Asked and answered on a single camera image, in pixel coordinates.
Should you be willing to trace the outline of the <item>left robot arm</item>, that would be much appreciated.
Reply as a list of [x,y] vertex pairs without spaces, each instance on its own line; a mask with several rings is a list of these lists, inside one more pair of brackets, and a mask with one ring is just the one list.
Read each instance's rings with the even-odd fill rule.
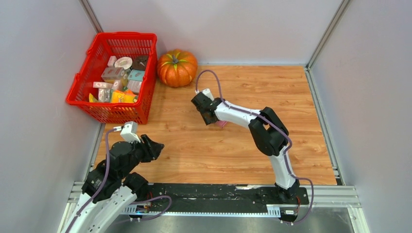
[[89,172],[64,233],[104,231],[134,201],[149,202],[149,182],[133,169],[156,160],[164,144],[147,135],[106,147],[106,159]]

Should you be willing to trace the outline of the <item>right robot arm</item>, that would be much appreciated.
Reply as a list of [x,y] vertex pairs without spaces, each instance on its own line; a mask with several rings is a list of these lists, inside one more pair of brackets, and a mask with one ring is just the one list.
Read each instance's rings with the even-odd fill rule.
[[296,198],[300,182],[290,165],[289,131],[273,109],[248,109],[221,98],[213,98],[208,89],[197,92],[191,102],[206,125],[230,122],[249,129],[257,149],[267,155],[275,173],[277,197],[283,203]]

